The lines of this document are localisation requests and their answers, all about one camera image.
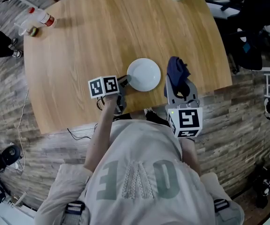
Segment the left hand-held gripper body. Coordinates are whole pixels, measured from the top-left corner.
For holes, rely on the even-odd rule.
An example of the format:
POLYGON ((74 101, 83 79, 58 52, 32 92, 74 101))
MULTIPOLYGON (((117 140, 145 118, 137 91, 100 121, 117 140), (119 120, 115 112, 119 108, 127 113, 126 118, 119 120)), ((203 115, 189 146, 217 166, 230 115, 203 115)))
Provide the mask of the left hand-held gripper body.
POLYGON ((123 113, 126 108, 125 88, 122 88, 118 83, 116 75, 101 76, 88 81, 89 92, 91 99, 96 98, 97 108, 102 111, 105 104, 104 97, 117 94, 115 113, 123 113))

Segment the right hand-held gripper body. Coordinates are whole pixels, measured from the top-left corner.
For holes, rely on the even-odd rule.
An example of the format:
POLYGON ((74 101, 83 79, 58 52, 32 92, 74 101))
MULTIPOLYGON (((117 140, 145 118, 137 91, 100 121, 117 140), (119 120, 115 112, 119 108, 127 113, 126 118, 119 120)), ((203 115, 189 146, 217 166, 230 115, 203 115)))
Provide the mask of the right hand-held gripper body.
POLYGON ((176 138, 197 137, 201 132, 203 111, 199 100, 168 99, 165 110, 167 121, 176 138))

